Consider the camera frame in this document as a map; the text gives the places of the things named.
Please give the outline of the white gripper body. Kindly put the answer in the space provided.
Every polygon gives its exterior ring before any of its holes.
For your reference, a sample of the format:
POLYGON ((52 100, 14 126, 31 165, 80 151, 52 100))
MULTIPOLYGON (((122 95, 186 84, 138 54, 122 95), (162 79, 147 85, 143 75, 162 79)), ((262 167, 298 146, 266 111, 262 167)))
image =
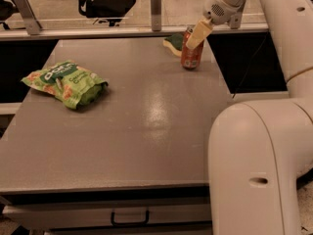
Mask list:
POLYGON ((246 0, 205 0, 203 15, 215 25, 227 23, 246 0))

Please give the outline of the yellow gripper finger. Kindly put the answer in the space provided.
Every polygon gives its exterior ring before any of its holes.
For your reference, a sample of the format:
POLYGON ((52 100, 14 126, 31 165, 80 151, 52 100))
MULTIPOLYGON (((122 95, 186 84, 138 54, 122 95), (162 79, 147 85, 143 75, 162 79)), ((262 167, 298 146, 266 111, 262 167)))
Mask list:
POLYGON ((199 20, 189 36, 186 46, 190 50, 196 49, 213 31, 213 24, 209 19, 199 20))

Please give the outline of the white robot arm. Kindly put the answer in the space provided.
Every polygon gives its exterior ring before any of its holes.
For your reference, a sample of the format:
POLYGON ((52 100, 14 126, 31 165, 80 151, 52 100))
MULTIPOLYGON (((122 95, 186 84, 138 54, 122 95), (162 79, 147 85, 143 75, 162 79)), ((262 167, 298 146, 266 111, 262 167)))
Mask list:
MULTIPOLYGON (((244 2, 206 0, 189 46, 244 2)), ((312 166, 313 8, 310 0, 260 3, 289 96, 241 102, 215 120, 208 141, 213 235, 301 235, 296 180, 312 166)))

